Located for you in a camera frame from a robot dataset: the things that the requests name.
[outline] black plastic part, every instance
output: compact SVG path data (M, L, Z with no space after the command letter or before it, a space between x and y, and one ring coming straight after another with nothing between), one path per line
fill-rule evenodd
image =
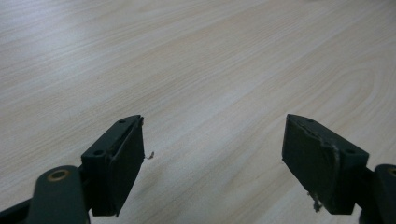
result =
M89 222L77 167L60 166L37 179L26 224Z
M0 212L0 223L1 224L22 224L25 223L27 214L29 212L30 201L26 200L22 203L18 203L8 209Z
M142 125L138 115L121 119L82 154L86 201L94 216L118 215L124 205L145 158Z
M396 166L378 165L373 182L375 200L385 224L396 223Z
M352 213L367 152L312 119L288 115L282 157L316 203L331 214Z

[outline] wood grain surface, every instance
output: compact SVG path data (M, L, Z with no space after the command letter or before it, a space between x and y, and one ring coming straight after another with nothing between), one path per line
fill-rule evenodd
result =
M92 223L357 223L282 162L289 113L396 163L393 0L5 0L0 59L0 210L135 114L155 158Z

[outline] screw hole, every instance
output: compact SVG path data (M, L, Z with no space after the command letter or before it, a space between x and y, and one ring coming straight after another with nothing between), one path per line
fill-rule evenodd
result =
M396 168L389 168L388 172L393 175L394 177L396 177Z
M103 155L103 153L104 153L103 150L97 150L97 151L93 152L93 155L100 156L100 155Z
M68 170L57 170L48 175L49 182L56 182L65 179L69 175Z
M355 150L350 149L350 148L348 148L348 149L346 150L346 152L349 153L349 154L355 154Z

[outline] wooden tabletop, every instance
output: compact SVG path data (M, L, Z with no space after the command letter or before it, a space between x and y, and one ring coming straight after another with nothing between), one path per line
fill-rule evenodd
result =
M315 213L285 118L396 163L394 0L2 1L0 210L115 121L145 117L120 216L92 223L357 223Z

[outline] wooden table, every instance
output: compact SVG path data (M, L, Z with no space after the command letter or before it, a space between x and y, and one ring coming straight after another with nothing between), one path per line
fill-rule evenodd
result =
M396 163L393 0L2 1L0 210L110 125L145 117L120 216L92 223L357 223L315 213L286 115Z

